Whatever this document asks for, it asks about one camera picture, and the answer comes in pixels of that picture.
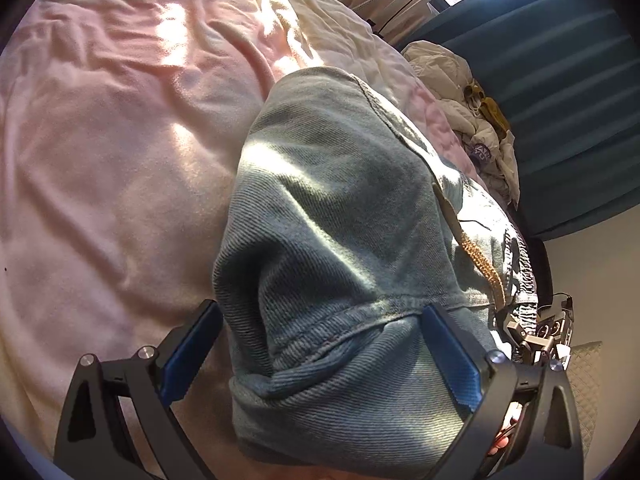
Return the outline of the blue denim jeans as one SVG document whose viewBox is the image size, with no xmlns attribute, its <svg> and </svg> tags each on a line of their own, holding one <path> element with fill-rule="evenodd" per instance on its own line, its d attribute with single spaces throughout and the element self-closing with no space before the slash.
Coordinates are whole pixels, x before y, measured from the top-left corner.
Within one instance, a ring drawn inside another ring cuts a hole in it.
<svg viewBox="0 0 640 480">
<path fill-rule="evenodd" d="M 462 426 L 422 310 L 489 350 L 498 292 L 526 324 L 537 303 L 498 203 L 329 67 L 278 81 L 250 127 L 213 282 L 243 452 L 393 479 L 425 477 Z"/>
</svg>

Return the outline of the cream white crumpled garment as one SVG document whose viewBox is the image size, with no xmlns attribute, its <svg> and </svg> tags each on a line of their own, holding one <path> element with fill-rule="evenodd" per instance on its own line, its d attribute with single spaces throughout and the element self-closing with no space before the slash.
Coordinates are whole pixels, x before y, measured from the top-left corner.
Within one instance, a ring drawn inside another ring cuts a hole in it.
<svg viewBox="0 0 640 480">
<path fill-rule="evenodd" d="M 492 125 L 466 104 L 464 88 L 475 79 L 469 63 L 462 56 L 426 40 L 413 41 L 402 50 L 402 55 L 439 100 L 451 129 L 457 133 L 489 192 L 503 205 L 517 207 L 521 188 L 514 134 L 510 130 L 500 138 Z"/>
</svg>

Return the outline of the mustard yellow garment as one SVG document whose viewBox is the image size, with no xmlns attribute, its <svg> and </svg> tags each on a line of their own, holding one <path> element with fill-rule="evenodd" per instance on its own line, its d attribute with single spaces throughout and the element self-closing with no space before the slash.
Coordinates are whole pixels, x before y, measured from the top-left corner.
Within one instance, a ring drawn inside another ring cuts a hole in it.
<svg viewBox="0 0 640 480">
<path fill-rule="evenodd" d="M 503 115 L 498 103 L 488 96 L 483 87 L 473 79 L 463 91 L 466 104 L 474 113 L 482 116 L 486 122 L 492 125 L 498 136 L 503 138 L 511 130 L 511 126 Z"/>
</svg>

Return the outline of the teal window curtain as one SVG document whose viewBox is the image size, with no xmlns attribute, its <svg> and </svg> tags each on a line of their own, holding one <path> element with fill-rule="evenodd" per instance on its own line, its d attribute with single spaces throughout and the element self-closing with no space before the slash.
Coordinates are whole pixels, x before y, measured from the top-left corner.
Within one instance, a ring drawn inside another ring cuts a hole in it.
<svg viewBox="0 0 640 480">
<path fill-rule="evenodd" d="M 465 58 L 506 115 L 530 234 L 638 204 L 639 48 L 608 0 L 462 0 L 413 39 Z"/>
</svg>

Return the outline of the pink bed sheet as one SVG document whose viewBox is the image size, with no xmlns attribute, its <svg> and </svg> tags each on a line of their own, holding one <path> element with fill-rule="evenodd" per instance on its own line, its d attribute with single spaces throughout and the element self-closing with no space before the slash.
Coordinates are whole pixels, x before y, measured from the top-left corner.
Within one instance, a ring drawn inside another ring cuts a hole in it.
<svg viewBox="0 0 640 480">
<path fill-rule="evenodd" d="M 248 129 L 335 66 L 465 174 L 434 96 L 338 0 L 36 0 L 1 55 L 1 413 L 53 451 L 78 358 L 159 340 L 212 292 Z"/>
</svg>

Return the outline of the beige hanging garment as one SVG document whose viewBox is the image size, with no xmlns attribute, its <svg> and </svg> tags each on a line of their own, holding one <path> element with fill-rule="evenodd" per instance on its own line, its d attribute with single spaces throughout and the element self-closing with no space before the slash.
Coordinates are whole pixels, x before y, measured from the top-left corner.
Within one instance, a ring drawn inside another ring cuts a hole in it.
<svg viewBox="0 0 640 480">
<path fill-rule="evenodd" d="M 438 14 L 433 1 L 342 0 L 342 3 L 368 22 L 373 32 L 388 44 L 398 46 Z"/>
</svg>

